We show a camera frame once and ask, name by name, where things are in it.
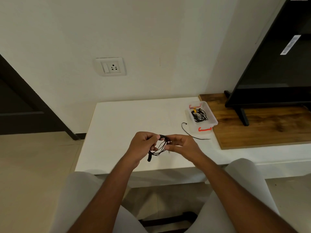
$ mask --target gray pants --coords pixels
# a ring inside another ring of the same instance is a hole
[[[279,214],[266,181],[253,162],[238,159],[230,163],[225,170],[252,195]],[[96,194],[102,182],[87,172],[71,173],[61,191],[50,233],[67,232]],[[113,232],[146,233],[147,231],[129,211],[120,206]],[[235,232],[215,192],[212,192],[196,221],[186,232]]]

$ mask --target white switch plate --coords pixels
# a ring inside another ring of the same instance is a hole
[[[100,76],[125,76],[123,59],[118,58],[96,58],[93,61],[95,71]]]

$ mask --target floor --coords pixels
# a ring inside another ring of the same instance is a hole
[[[0,232],[48,232],[61,187],[74,171],[82,145],[65,132],[0,136]],[[281,216],[298,232],[311,233],[311,175],[266,181]],[[204,183],[128,188],[122,205],[138,219],[198,213],[211,191]],[[182,222],[147,231],[187,227]]]

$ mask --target clear plastic box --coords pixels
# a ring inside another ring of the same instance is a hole
[[[206,117],[208,120],[202,122],[196,122],[192,116],[193,109],[202,109],[206,113]],[[192,133],[197,134],[205,134],[210,133],[213,129],[213,126],[218,124],[215,116],[213,115],[211,109],[209,108],[208,104],[205,101],[192,101],[187,106],[188,115],[190,121],[192,123],[189,124],[189,129]]]

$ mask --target wooden board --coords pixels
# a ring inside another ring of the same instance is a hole
[[[303,106],[245,109],[249,126],[244,126],[225,94],[202,94],[215,115],[213,130],[221,149],[311,143],[311,112]]]

